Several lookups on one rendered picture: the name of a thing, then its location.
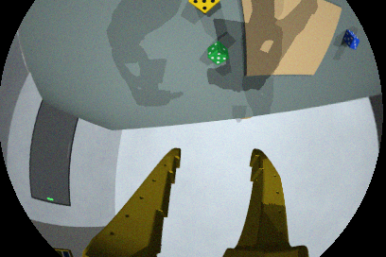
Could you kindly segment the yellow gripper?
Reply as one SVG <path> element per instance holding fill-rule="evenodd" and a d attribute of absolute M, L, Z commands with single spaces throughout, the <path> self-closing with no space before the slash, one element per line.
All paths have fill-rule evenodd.
<path fill-rule="evenodd" d="M 82 257 L 157 257 L 180 163 L 181 149 L 169 150 Z M 306 246 L 290 245 L 282 182 L 272 162 L 254 148 L 250 166 L 253 188 L 243 230 L 222 257 L 309 257 Z"/>

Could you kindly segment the green die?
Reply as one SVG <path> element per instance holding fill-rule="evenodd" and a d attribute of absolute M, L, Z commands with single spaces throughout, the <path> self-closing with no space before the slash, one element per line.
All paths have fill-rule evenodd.
<path fill-rule="evenodd" d="M 208 59 L 213 61 L 216 65 L 229 59 L 228 49 L 219 41 L 212 44 L 207 49 Z"/>

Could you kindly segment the blue die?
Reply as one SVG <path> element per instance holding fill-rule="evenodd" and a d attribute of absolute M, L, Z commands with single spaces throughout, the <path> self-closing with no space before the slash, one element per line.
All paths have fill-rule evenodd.
<path fill-rule="evenodd" d="M 347 43 L 347 45 L 352 49 L 356 49 L 360 42 L 357 36 L 352 31 L 349 31 L 349 30 L 346 30 L 343 39 Z"/>

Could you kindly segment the beige mat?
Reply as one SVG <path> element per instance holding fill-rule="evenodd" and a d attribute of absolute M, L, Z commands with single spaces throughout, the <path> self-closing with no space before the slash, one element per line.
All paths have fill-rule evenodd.
<path fill-rule="evenodd" d="M 246 76 L 314 75 L 342 9 L 325 0 L 241 0 Z"/>

